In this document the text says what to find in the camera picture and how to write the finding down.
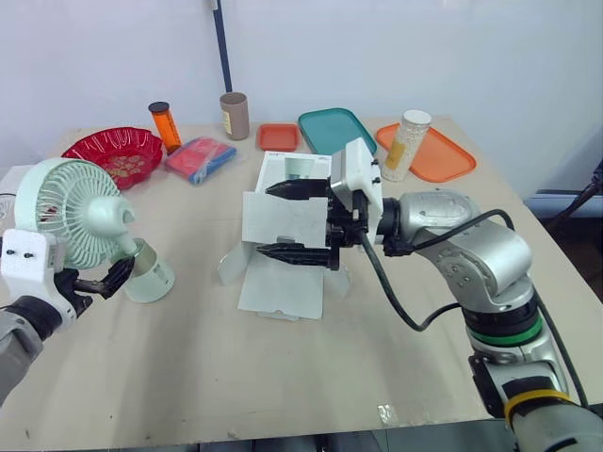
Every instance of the clear plastic cup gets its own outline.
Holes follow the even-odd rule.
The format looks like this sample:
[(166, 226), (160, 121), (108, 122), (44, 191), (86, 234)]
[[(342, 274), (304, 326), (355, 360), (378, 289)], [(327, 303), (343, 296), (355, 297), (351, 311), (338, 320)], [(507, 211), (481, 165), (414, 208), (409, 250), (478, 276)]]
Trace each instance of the clear plastic cup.
[(432, 115), (425, 111), (407, 110), (404, 112), (399, 122), (398, 132), (381, 169), (381, 174), (385, 179), (393, 182), (404, 179), (431, 123)]

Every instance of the blue pole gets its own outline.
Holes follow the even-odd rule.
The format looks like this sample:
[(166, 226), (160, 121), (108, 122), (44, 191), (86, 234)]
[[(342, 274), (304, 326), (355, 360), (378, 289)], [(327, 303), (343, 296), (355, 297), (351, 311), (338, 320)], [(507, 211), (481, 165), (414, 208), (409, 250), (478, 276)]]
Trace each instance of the blue pole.
[(233, 90), (233, 83), (230, 79), (230, 66), (228, 65), (228, 51), (226, 50), (222, 4), (220, 0), (214, 0), (212, 3), (214, 23), (216, 24), (216, 37), (218, 38), (218, 49), (220, 50), (220, 62), (222, 64), (222, 75), (224, 77), (224, 87), (226, 88), (226, 92), (231, 92)]

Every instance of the teal plastic tray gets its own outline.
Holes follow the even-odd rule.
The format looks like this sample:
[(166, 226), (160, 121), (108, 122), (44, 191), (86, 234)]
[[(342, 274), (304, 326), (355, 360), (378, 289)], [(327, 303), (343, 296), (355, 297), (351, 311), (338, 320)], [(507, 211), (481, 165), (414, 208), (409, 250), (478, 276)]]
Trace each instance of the teal plastic tray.
[(303, 113), (298, 118), (298, 125), (313, 153), (333, 155), (358, 137), (365, 140), (370, 153), (377, 151), (377, 143), (368, 130), (345, 108)]

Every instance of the red plastic tray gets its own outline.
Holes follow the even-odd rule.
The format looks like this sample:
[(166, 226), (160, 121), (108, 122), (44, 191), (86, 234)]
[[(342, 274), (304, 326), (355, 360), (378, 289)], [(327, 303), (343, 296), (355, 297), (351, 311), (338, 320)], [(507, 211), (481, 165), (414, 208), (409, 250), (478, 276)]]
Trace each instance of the red plastic tray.
[[(387, 151), (394, 141), (398, 127), (398, 123), (386, 125), (375, 134), (377, 142)], [(471, 172), (476, 166), (473, 155), (430, 127), (416, 151), (411, 171), (424, 181), (446, 182)]]
[(295, 124), (262, 124), (257, 129), (257, 146), (264, 151), (292, 153), (299, 143)]
[(126, 190), (157, 168), (163, 156), (161, 146), (161, 139), (149, 130), (115, 127), (80, 139), (62, 156), (97, 164), (120, 190)]

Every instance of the fan grille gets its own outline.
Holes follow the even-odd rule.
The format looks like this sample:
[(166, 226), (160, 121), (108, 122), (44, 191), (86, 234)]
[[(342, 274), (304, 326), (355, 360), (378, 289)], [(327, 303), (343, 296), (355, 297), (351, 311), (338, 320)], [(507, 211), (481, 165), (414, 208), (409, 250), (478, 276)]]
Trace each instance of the fan grille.
[(65, 266), (93, 268), (115, 251), (113, 240), (87, 231), (84, 214), (93, 198), (119, 194), (104, 169), (84, 160), (70, 160), (48, 173), (38, 194), (36, 220), (40, 232), (66, 243)]

